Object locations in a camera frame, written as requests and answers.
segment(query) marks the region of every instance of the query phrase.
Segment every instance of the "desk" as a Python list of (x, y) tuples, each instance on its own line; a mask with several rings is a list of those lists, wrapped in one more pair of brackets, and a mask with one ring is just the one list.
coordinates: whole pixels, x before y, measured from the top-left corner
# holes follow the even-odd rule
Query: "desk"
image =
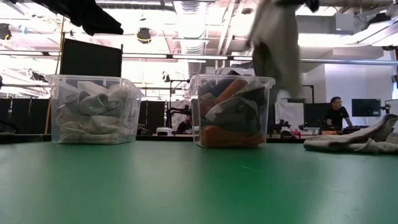
[(302, 144), (0, 145), (2, 224), (397, 223), (398, 157)]

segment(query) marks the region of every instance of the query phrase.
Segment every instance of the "green table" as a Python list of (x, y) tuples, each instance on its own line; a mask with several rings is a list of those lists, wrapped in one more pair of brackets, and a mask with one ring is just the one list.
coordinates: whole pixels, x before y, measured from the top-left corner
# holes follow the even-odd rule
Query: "green table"
[(301, 144), (0, 145), (0, 223), (395, 224), (397, 170)]

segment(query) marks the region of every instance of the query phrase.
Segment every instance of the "laundry bin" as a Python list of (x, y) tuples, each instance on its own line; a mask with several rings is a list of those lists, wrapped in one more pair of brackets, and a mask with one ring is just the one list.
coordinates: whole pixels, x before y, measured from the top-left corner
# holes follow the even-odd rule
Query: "laundry bin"
[(273, 78), (195, 75), (191, 78), (193, 141), (201, 147), (262, 147)]
[(119, 144), (135, 141), (141, 93), (117, 77), (49, 75), (52, 142)]

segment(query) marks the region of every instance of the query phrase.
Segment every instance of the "ceiling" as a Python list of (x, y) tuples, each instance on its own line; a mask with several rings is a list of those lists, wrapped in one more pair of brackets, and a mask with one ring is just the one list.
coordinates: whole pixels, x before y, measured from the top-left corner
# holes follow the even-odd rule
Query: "ceiling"
[[(205, 43), (203, 54), (250, 54), (245, 52), (244, 44), (248, 32), (254, 20), (254, 13), (258, 0), (246, 0), (232, 2), (219, 0), (205, 4), (203, 24), (205, 35), (202, 42)], [(197, 22), (182, 21), (176, 12), (168, 10), (153, 10), (157, 1), (100, 1), (96, 0), (108, 14), (122, 24), (123, 35), (96, 34), (89, 36), (81, 27), (75, 27), (65, 19), (62, 30), (62, 16), (50, 12), (48, 9), (30, 2), (19, 1), (13, 5), (6, 0), (0, 0), (0, 23), (11, 25), (12, 39), (0, 40), (0, 50), (37, 50), (57, 52), (60, 48), (60, 33), (66, 32), (66, 38), (76, 39), (94, 44), (119, 48), (123, 44), (125, 53), (147, 54), (184, 54), (183, 45), (191, 44), (197, 40), (182, 40), (183, 32), (195, 32)], [(166, 1), (166, 6), (173, 6), (171, 1)], [(320, 10), (312, 13), (306, 7), (297, 9), (297, 15), (332, 16), (339, 13), (365, 12), (380, 7), (391, 5), (390, 1), (354, 1), (354, 0), (325, 0), (321, 1)], [(142, 44), (137, 40), (137, 32), (140, 27), (150, 28), (152, 42)], [(377, 58), (380, 48), (375, 49), (376, 54), (358, 55), (364, 58)], [(318, 45), (302, 46), (301, 57), (344, 57), (341, 51), (335, 54), (336, 48), (319, 47)], [(7, 64), (0, 66), (0, 73), (6, 80), (13, 83), (32, 83), (26, 79), (26, 69), (32, 69), (44, 74), (56, 72), (56, 58), (20, 58), (1, 56), (1, 60), (7, 60)], [(160, 77), (163, 71), (167, 71), (171, 78), (185, 78), (188, 70), (187, 62), (153, 62), (151, 60), (137, 60), (123, 62), (123, 77), (129, 78), (137, 85), (168, 87), (168, 83), (162, 83)]]

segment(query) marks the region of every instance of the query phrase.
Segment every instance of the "man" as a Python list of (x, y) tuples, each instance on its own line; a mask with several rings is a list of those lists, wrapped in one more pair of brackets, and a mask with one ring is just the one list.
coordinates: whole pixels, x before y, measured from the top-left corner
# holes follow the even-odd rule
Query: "man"
[(336, 128), (343, 128), (343, 118), (346, 120), (348, 126), (352, 127), (353, 124), (349, 119), (349, 115), (344, 106), (341, 106), (341, 98), (335, 96), (330, 100), (331, 108), (328, 109), (326, 114), (326, 124)]
[(192, 128), (192, 116), (188, 115), (187, 118), (185, 118), (184, 121), (182, 121), (177, 128), (177, 131), (179, 133), (184, 133), (186, 130), (189, 130)]

